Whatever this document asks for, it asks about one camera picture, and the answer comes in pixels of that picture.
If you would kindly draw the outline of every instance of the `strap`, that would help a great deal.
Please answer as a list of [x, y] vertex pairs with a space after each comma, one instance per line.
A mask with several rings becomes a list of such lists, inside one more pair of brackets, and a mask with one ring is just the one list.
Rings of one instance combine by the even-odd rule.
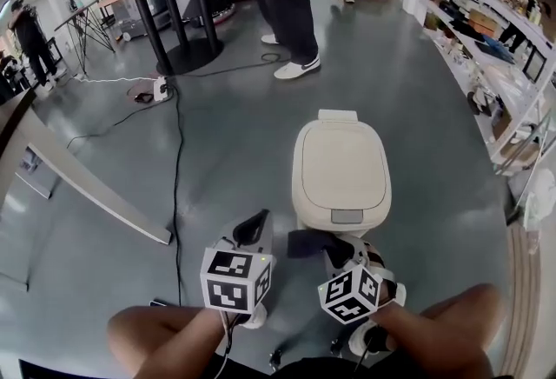
[[396, 277], [394, 275], [394, 272], [389, 271], [388, 269], [381, 268], [380, 266], [367, 266], [367, 270], [371, 274], [378, 274], [384, 280], [388, 280], [388, 281], [393, 282], [393, 283], [396, 282]]
[[382, 268], [386, 268], [384, 260], [382, 260], [382, 257], [379, 256], [376, 252], [367, 251], [367, 256], [370, 262], [380, 263], [382, 265]]

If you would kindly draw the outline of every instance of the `black table base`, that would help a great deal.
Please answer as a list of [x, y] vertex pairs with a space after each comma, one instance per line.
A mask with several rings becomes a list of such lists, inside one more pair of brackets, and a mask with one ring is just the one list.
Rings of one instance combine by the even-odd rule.
[[156, 70], [164, 76], [182, 75], [197, 70], [212, 62], [220, 55], [224, 44], [216, 37], [215, 23], [212, 18], [209, 0], [199, 0], [206, 37], [189, 41], [183, 28], [182, 16], [175, 0], [166, 0], [172, 26], [180, 45], [166, 51], [150, 13], [147, 0], [136, 0], [137, 8], [145, 25], [150, 43], [156, 54]]
[[224, 44], [221, 41], [217, 41], [217, 51], [214, 53], [206, 37], [189, 40], [188, 42], [189, 52], [184, 52], [181, 45], [166, 52], [173, 73], [166, 73], [160, 64], [156, 65], [156, 71], [164, 76], [189, 73], [211, 63], [224, 50]]

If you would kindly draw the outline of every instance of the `black cable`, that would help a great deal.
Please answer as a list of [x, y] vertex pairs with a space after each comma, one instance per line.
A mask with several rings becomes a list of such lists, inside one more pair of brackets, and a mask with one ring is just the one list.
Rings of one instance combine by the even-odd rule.
[[357, 365], [355, 365], [354, 372], [351, 374], [351, 378], [352, 378], [352, 379], [354, 379], [355, 373], [357, 372], [357, 369], [359, 369], [359, 367], [361, 366], [361, 364], [362, 364], [362, 362], [363, 362], [363, 359], [365, 359], [365, 356], [367, 355], [367, 352], [368, 352], [368, 347], [371, 346], [371, 342], [372, 342], [372, 341], [373, 341], [373, 338], [371, 337], [371, 338], [368, 340], [368, 344], [367, 344], [367, 347], [365, 347], [365, 351], [363, 351], [363, 354], [361, 355], [359, 361], [357, 362]]
[[192, 75], [190, 73], [186, 73], [185, 75], [182, 75], [182, 76], [186, 76], [186, 77], [207, 77], [207, 76], [220, 75], [221, 73], [229, 73], [230, 71], [237, 71], [237, 70], [245, 70], [245, 69], [254, 69], [254, 68], [257, 68], [257, 67], [264, 67], [265, 65], [270, 65], [271, 63], [286, 63], [286, 62], [289, 62], [289, 59], [282, 59], [280, 53], [263, 53], [261, 55], [261, 60], [262, 60], [261, 63], [252, 63], [250, 65], [240, 65], [239, 67], [232, 67], [231, 69], [212, 71], [210, 73], [203, 73], [201, 75], [195, 75], [195, 74]]
[[175, 272], [177, 275], [177, 294], [178, 303], [182, 306], [182, 240], [180, 238], [180, 233], [177, 229], [177, 189], [180, 180], [180, 161], [182, 159], [184, 134], [182, 129], [182, 111], [180, 110], [181, 95], [177, 84], [170, 84], [172, 96], [175, 96], [175, 113], [177, 118], [177, 129], [180, 133], [180, 146], [177, 150], [177, 156], [175, 158], [175, 175], [174, 175], [174, 212], [172, 216], [172, 226], [174, 228], [174, 238], [175, 238]]
[[159, 103], [150, 105], [149, 107], [143, 107], [142, 109], [136, 110], [134, 112], [131, 112], [129, 115], [127, 115], [124, 119], [118, 121], [117, 123], [113, 123], [112, 125], [110, 125], [104, 132], [100, 132], [100, 133], [89, 133], [88, 135], [80, 135], [80, 136], [74, 136], [73, 138], [71, 138], [71, 141], [69, 141], [68, 145], [66, 146], [66, 149], [70, 148], [70, 145], [76, 140], [76, 139], [81, 139], [81, 138], [98, 138], [100, 136], [104, 136], [107, 133], [109, 133], [112, 129], [114, 129], [116, 126], [120, 125], [121, 123], [127, 121], [128, 119], [130, 119], [133, 115], [136, 115], [137, 113], [141, 112], [141, 111], [145, 111], [145, 110], [150, 110], [150, 109], [154, 109], [155, 107], [158, 107], [161, 104], [167, 103], [170, 99], [172, 99], [172, 96], [169, 96], [167, 99], [165, 99], [164, 101], [161, 101]]

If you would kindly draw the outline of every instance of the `desk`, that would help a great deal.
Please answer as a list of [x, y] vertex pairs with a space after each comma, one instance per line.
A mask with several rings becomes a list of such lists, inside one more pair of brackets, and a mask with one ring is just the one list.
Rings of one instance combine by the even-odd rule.
[[[169, 231], [152, 223], [117, 195], [57, 141], [54, 132], [43, 124], [30, 107], [35, 98], [35, 92], [27, 90], [0, 106], [0, 204], [8, 193], [23, 153], [29, 147], [66, 183], [97, 206], [145, 236], [168, 244], [171, 236]], [[6, 277], [0, 275], [0, 278], [19, 283], [27, 289], [27, 283]]]
[[[79, 10], [74, 11], [67, 19], [54, 29], [56, 32], [64, 25], [68, 25], [69, 37], [71, 37], [73, 48], [76, 50], [77, 60], [79, 61], [79, 65], [81, 66], [84, 74], [87, 74], [87, 70], [85, 69], [85, 59], [87, 58], [87, 38], [101, 44], [104, 48], [112, 51], [113, 53], [116, 53], [110, 43], [110, 37], [106, 31], [104, 31], [103, 25], [98, 20], [95, 13], [90, 9], [97, 2], [97, 0], [94, 0]], [[71, 34], [72, 28], [70, 27], [72, 27], [77, 34], [79, 50], [76, 47], [76, 42]]]
[[[119, 0], [102, 0], [98, 6], [101, 8], [106, 7], [117, 1]], [[162, 45], [162, 40], [156, 29], [152, 14], [150, 13], [147, 0], [136, 0], [136, 2], [139, 13], [141, 14], [141, 19], [145, 24], [145, 30], [149, 35], [150, 43], [155, 51], [156, 59], [158, 60], [156, 69], [159, 73], [166, 76], [187, 73], [188, 71], [198, 69], [213, 61], [221, 53], [223, 44], [216, 36], [215, 23], [212, 19], [209, 0], [199, 0], [202, 21], [207, 37], [205, 39], [191, 41], [191, 43], [185, 35], [182, 16], [178, 10], [177, 2], [175, 0], [166, 0], [172, 19], [172, 25], [180, 41], [179, 47], [172, 49], [168, 54]]]

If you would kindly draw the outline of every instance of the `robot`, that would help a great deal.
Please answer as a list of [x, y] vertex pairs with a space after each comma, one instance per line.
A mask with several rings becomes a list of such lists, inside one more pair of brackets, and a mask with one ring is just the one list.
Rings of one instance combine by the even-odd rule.
[[[372, 315], [386, 304], [380, 303], [382, 288], [387, 288], [389, 300], [399, 302], [396, 297], [403, 285], [361, 240], [386, 219], [392, 189], [381, 139], [359, 122], [356, 112], [320, 110], [318, 119], [301, 129], [295, 144], [292, 200], [298, 230], [288, 235], [288, 257], [324, 254], [329, 280], [318, 291], [321, 307], [329, 315], [345, 325]], [[267, 217], [264, 210], [249, 220], [258, 220], [264, 234]], [[205, 252], [201, 277], [209, 308], [250, 313], [270, 289], [272, 250], [257, 243], [254, 226], [245, 223], [238, 226], [244, 231], [236, 228], [233, 238], [224, 238]], [[222, 299], [224, 288], [227, 294]], [[245, 300], [231, 307], [234, 294]], [[340, 349], [341, 342], [334, 341], [333, 353]], [[274, 370], [280, 366], [282, 351], [271, 354]]]

